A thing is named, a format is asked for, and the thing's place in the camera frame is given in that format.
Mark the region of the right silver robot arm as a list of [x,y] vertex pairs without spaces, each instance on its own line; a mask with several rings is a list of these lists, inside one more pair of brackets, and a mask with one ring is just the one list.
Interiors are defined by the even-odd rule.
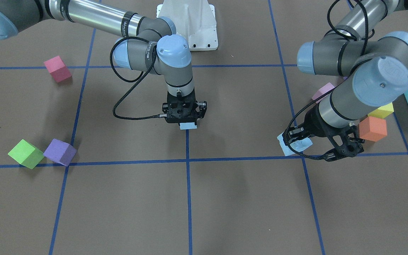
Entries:
[[44,20],[70,21],[119,36],[110,51],[110,65],[140,71],[132,88],[118,105],[148,75],[164,76],[168,88],[162,114],[168,123],[191,123],[204,118],[207,103],[195,96],[192,55],[187,40],[177,34],[167,17],[151,19],[91,0],[0,0],[0,40],[16,36]]

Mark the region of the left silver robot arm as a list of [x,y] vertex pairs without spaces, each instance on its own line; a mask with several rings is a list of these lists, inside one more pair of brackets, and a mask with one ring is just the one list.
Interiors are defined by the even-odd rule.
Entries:
[[297,66],[306,74],[346,77],[322,96],[299,126],[282,134],[286,146],[311,137],[329,139],[333,149],[324,159],[354,157],[364,140],[352,123],[392,103],[408,90],[408,32],[394,31],[370,41],[374,26],[388,15],[408,10],[408,0],[357,0],[350,13],[330,26],[321,41],[306,42]]

